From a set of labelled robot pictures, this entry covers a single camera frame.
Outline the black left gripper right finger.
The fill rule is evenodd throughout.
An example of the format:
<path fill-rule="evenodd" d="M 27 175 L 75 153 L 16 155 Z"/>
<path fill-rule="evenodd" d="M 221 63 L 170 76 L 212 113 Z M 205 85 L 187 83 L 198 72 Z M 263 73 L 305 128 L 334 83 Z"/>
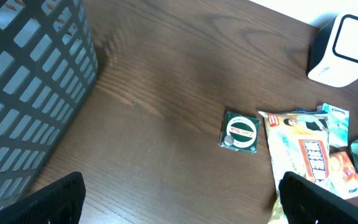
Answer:
<path fill-rule="evenodd" d="M 278 188 L 289 224 L 358 224 L 357 206 L 294 172 L 286 172 Z"/>

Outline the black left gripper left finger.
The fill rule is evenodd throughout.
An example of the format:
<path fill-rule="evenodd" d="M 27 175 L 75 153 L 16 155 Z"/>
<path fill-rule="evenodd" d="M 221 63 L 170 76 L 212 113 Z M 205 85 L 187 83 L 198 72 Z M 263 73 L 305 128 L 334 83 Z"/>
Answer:
<path fill-rule="evenodd" d="M 80 172 L 72 172 L 0 210 L 0 224 L 78 224 L 86 188 Z"/>

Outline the green zam-buk box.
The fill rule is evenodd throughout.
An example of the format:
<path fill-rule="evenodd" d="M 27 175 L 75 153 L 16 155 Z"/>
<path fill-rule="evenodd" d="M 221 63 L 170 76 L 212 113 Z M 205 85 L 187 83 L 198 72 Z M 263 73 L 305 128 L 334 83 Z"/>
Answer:
<path fill-rule="evenodd" d="M 257 153 L 260 120 L 242 114 L 224 113 L 218 146 L 249 154 Z"/>

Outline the orange tissue pack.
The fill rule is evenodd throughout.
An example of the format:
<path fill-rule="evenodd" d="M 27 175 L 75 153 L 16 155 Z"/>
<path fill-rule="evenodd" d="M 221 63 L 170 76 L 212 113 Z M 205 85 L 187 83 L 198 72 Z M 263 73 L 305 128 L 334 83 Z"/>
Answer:
<path fill-rule="evenodd" d="M 337 152 L 329 158 L 331 190 L 344 200 L 358 197 L 358 173 L 346 152 Z"/>

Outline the yellow red snack bag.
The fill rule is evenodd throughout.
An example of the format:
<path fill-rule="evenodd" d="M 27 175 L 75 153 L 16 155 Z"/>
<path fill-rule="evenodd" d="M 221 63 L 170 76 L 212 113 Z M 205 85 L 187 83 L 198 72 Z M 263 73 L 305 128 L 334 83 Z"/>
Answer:
<path fill-rule="evenodd" d="M 329 185 L 329 129 L 326 112 L 259 112 L 265 122 L 277 199 L 269 223 L 287 223 L 278 186 L 294 172 L 326 189 Z"/>

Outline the teal kleenex tissue pack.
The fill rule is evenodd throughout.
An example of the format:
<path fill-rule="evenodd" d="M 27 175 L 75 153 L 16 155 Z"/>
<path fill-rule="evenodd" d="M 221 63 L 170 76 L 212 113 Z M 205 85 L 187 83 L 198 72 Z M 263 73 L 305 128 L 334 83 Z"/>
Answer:
<path fill-rule="evenodd" d="M 349 111 L 327 103 L 317 106 L 317 110 L 328 114 L 329 144 L 336 148 L 347 147 Z"/>

